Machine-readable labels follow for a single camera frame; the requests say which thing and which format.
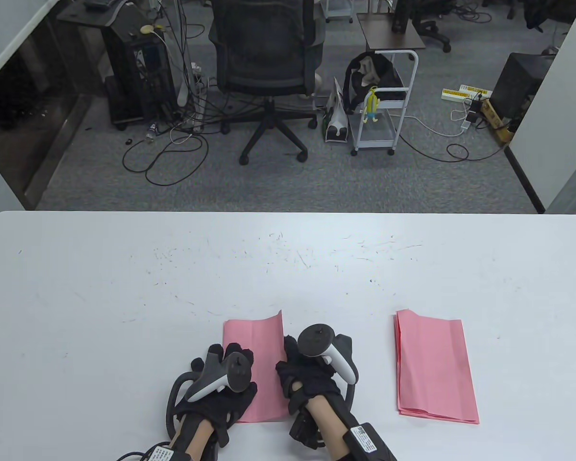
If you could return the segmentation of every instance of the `black mesh chair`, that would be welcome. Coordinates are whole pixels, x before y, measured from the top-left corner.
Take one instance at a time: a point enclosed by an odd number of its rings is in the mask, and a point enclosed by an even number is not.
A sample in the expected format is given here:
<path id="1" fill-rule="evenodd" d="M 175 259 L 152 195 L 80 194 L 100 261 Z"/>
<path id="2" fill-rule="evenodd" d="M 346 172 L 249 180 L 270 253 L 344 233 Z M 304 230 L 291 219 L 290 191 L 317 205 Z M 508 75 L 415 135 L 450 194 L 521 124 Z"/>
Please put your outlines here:
<path id="1" fill-rule="evenodd" d="M 422 21 L 424 16 L 447 15 L 455 7 L 455 0 L 417 0 L 414 4 L 412 24 L 420 37 L 429 37 L 442 43 L 442 51 L 450 53 L 450 39 L 439 33 L 435 21 Z"/>
<path id="2" fill-rule="evenodd" d="M 209 40 L 216 46 L 218 88 L 264 97 L 261 112 L 221 123 L 228 134 L 231 123 L 260 122 L 239 163 L 249 163 L 253 146 L 274 127 L 301 150 L 297 160 L 305 162 L 307 147 L 284 121 L 310 119 L 308 127 L 316 129 L 316 112 L 278 110 L 273 98 L 313 94 L 323 58 L 324 16 L 314 18 L 313 0 L 214 0 L 213 15 Z"/>

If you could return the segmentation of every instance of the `bag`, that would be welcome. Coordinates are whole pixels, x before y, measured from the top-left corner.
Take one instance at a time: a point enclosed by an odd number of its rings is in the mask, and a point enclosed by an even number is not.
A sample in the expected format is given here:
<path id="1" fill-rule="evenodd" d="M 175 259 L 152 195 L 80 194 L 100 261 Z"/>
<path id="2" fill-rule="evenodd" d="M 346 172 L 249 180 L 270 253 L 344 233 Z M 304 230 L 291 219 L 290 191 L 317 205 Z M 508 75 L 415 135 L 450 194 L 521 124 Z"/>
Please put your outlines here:
<path id="1" fill-rule="evenodd" d="M 403 86 L 403 84 L 393 63 L 383 55 L 367 51 L 350 61 L 346 69 L 346 78 L 343 82 L 343 107 L 347 114 L 354 113 L 373 86 L 388 88 Z M 380 99 L 404 99 L 405 92 L 380 92 L 378 97 Z"/>
<path id="2" fill-rule="evenodd" d="M 343 100 L 341 98 L 341 87 L 337 79 L 335 90 L 328 98 L 323 117 L 324 141 L 334 141 L 337 143 L 348 142 L 348 117 L 343 110 Z"/>

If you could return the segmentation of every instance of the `computer tower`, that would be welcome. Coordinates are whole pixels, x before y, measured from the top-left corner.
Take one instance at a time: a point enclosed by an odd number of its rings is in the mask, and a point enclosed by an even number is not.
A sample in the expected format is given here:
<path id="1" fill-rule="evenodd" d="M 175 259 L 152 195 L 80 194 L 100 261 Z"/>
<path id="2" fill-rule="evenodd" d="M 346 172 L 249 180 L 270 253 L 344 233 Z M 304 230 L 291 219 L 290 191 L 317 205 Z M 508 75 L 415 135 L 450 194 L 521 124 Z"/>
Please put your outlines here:
<path id="1" fill-rule="evenodd" d="M 525 102 L 540 88 L 553 58 L 510 53 L 490 98 L 492 107 L 501 119 L 521 116 Z"/>
<path id="2" fill-rule="evenodd" d="M 149 21 L 135 8 L 123 8 L 102 28 L 113 76 L 105 79 L 112 123 L 125 129 L 131 121 L 173 121 L 178 111 L 169 55 L 163 34 L 143 34 Z"/>

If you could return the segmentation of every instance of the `brown desk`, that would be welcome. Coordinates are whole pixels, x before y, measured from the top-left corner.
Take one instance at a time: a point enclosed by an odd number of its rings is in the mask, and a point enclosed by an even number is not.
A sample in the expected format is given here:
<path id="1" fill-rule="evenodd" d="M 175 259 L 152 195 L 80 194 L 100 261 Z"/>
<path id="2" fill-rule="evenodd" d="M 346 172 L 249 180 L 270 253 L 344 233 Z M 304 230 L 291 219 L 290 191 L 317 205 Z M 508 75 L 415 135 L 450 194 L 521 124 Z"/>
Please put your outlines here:
<path id="1" fill-rule="evenodd" d="M 411 21 L 404 34 L 393 32 L 392 13 L 358 13 L 360 28 L 367 40 L 367 50 L 418 50 L 425 48 Z"/>

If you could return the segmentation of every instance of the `white shopping bag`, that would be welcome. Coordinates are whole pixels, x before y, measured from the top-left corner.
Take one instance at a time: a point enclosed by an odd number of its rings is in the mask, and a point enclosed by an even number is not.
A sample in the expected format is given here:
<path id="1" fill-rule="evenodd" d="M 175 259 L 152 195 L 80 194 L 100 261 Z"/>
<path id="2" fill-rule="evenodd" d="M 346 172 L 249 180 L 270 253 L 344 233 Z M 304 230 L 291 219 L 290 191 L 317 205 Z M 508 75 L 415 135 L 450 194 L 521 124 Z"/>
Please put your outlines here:
<path id="1" fill-rule="evenodd" d="M 341 87 L 335 80 L 335 90 L 328 98 L 327 106 L 323 117 L 323 135 L 325 142 L 336 143 L 348 142 L 348 117 L 343 110 L 343 99 L 341 97 Z"/>

